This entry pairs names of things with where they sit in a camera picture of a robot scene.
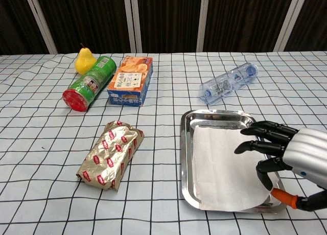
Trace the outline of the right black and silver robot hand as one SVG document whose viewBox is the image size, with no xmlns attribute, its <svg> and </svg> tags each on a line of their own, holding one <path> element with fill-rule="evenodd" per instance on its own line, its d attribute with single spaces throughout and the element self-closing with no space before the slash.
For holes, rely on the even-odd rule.
<svg viewBox="0 0 327 235">
<path fill-rule="evenodd" d="M 308 212 L 326 208 L 326 133 L 310 128 L 299 130 L 271 121 L 252 123 L 242 135 L 255 135 L 260 140 L 241 143 L 234 153 L 258 151 L 270 156 L 259 161 L 256 173 L 271 195 L 293 209 Z M 288 170 L 313 182 L 321 192 L 308 197 L 291 195 L 273 187 L 270 172 Z"/>
</svg>

